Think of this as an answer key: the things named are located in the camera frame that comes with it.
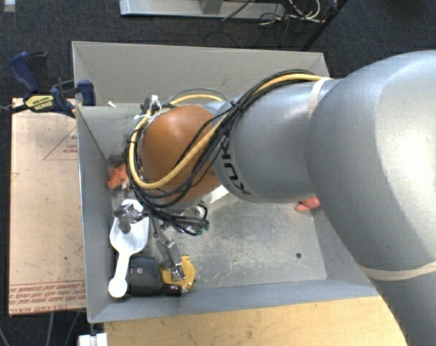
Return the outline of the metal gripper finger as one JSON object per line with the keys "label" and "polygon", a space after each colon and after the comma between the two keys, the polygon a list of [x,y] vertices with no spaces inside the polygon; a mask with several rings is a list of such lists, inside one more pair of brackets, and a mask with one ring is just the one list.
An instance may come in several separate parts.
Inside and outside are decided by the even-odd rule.
{"label": "metal gripper finger", "polygon": [[175,262],[171,268],[172,273],[172,280],[173,281],[180,281],[185,280],[186,275],[184,272],[184,268],[182,266],[182,259],[179,259],[177,262]]}

